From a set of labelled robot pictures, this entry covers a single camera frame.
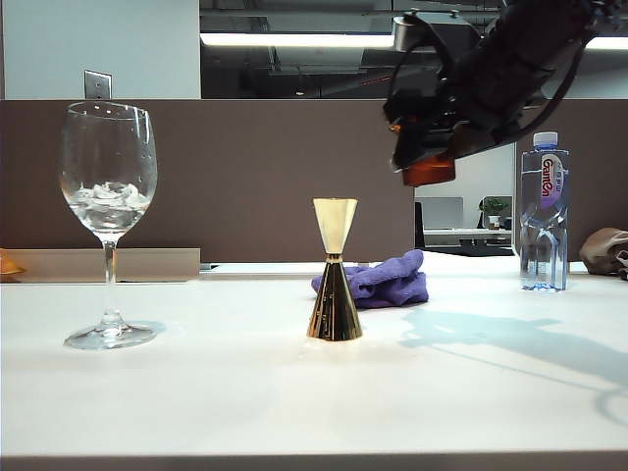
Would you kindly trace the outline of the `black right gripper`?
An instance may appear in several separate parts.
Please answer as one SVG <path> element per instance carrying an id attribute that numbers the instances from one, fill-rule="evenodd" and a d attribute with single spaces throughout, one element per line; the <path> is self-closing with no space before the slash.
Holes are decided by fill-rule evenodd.
<path id="1" fill-rule="evenodd" d="M 389 130 L 397 133 L 394 168 L 407 169 L 441 152 L 458 159 L 460 130 L 471 126 L 471 81 L 460 75 L 437 77 L 430 90 L 398 82 L 399 74 L 391 74 L 384 104 Z"/>

